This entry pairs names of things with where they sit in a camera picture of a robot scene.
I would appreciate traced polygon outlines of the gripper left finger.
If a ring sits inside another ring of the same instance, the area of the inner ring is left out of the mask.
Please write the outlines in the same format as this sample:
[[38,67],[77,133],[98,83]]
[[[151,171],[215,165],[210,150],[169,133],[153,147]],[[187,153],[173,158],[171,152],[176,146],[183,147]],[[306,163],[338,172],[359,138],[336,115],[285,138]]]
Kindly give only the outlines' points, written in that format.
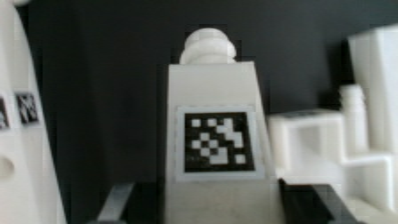
[[116,184],[87,224],[164,224],[160,202],[155,183]]

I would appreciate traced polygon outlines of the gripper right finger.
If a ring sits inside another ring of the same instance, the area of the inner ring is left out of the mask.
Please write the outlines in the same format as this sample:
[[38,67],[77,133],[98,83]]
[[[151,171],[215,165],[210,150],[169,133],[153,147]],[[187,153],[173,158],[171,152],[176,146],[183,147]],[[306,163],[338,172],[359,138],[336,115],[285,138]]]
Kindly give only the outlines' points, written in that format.
[[286,224],[365,224],[354,217],[329,184],[279,180]]

